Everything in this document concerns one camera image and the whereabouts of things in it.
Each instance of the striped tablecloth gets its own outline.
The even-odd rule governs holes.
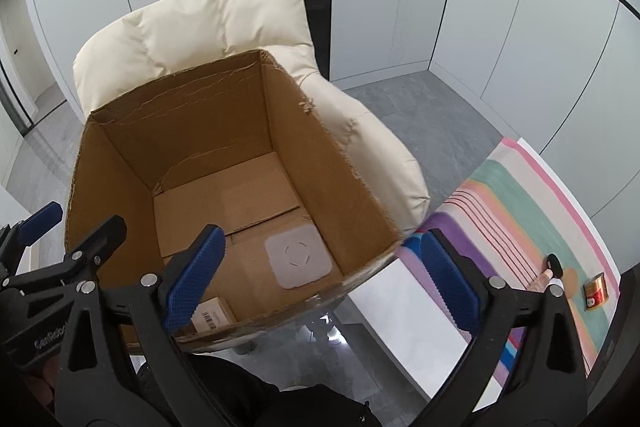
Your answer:
[[[422,233],[438,228],[487,277],[500,275],[524,289],[555,253],[573,267],[580,288],[570,301],[588,374],[604,343],[620,294],[620,274],[580,204],[544,160],[524,141],[505,138],[476,171],[399,248],[398,257],[440,309],[449,312],[412,251]],[[604,272],[609,300],[587,311],[582,284]],[[467,341],[468,333],[460,331]],[[501,385],[513,366],[522,330],[513,330],[494,377]]]

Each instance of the metal screw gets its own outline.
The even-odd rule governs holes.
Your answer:
[[[147,273],[140,278],[140,284],[146,286],[153,286],[158,282],[158,276],[155,273]]]
[[[507,286],[507,283],[504,281],[504,279],[498,275],[492,275],[491,277],[489,277],[489,284],[497,290],[500,290]]]
[[[554,297],[562,297],[564,295],[564,290],[557,284],[549,285],[549,291]]]
[[[82,293],[91,293],[95,290],[95,282],[87,281],[82,286],[80,286],[80,291]]]

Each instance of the black pants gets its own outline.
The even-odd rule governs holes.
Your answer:
[[[325,385],[281,392],[275,385],[262,381],[228,360],[206,355],[187,357],[207,390],[220,400],[239,426],[382,427],[368,406]],[[145,399],[175,422],[146,363],[140,368],[138,378]]]

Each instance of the cardboard box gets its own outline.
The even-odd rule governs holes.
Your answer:
[[[385,266],[401,240],[300,88],[262,51],[153,80],[90,115],[66,247],[113,214],[128,233],[98,272],[107,288],[162,273],[207,223],[225,231],[225,259],[202,301],[222,298],[238,322],[180,339],[194,347],[275,327],[345,295]],[[332,269],[284,289],[265,240],[308,223]]]

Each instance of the blue textured pad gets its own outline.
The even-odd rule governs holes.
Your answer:
[[[214,229],[184,268],[166,296],[164,329],[170,334],[187,325],[225,256],[225,233]]]
[[[62,221],[62,207],[59,203],[51,201],[20,224],[20,230],[18,230],[20,245],[30,247],[60,221]]]
[[[456,326],[472,335],[476,334],[481,325],[480,300],[433,233],[422,234],[420,254],[422,264]]]

